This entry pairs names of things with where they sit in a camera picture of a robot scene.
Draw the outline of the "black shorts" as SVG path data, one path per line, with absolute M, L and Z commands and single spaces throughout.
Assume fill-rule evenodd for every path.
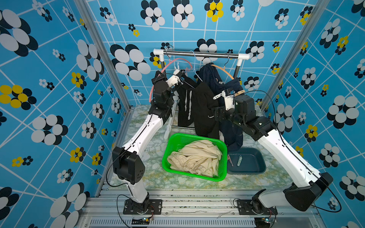
M 214 93 L 204 83 L 196 83 L 186 74 L 182 75 L 182 85 L 177 89 L 178 126 L 194 125 L 198 136 L 219 139 L 219 123 L 214 118 L 213 108 L 218 107 Z

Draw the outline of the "pink clothespin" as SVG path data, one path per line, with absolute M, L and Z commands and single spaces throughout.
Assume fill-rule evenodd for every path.
M 233 167 L 234 165 L 233 165 L 233 162 L 232 162 L 232 160 L 231 160 L 231 158 L 230 158 L 229 155 L 227 155 L 227 160 L 230 162 L 231 166 Z

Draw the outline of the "beige shorts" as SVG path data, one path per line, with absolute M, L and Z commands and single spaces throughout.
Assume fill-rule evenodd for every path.
M 209 140 L 194 141 L 167 157 L 170 169 L 206 177 L 216 177 L 222 152 Z

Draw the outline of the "mint green clothespin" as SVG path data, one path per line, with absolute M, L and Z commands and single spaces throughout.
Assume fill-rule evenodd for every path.
M 242 162 L 242 156 L 240 155 L 238 158 L 237 166 L 239 167 Z

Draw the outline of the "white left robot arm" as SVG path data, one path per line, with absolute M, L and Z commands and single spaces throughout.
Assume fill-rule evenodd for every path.
M 185 74 L 180 70 L 167 78 L 157 72 L 152 79 L 153 93 L 148 115 L 136 134 L 122 147 L 115 147 L 112 152 L 113 174 L 127 186 L 130 199 L 126 200 L 125 214 L 142 214 L 151 205 L 149 193 L 144 187 L 143 175 L 145 165 L 141 159 L 149 142 L 157 131 L 167 122 L 172 114 L 173 93 L 182 84 Z

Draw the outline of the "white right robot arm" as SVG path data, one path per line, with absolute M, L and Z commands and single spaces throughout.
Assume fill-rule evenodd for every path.
M 223 98 L 224 106 L 213 110 L 217 121 L 230 121 L 240 127 L 267 149 L 290 175 L 293 183 L 284 189 L 261 190 L 252 197 L 252 210 L 262 214 L 265 210 L 277 206 L 292 206 L 306 211 L 329 189 L 333 177 L 321 173 L 310 165 L 296 150 L 287 143 L 278 127 L 268 118 L 257 116 L 254 100 L 248 95 L 229 95 Z

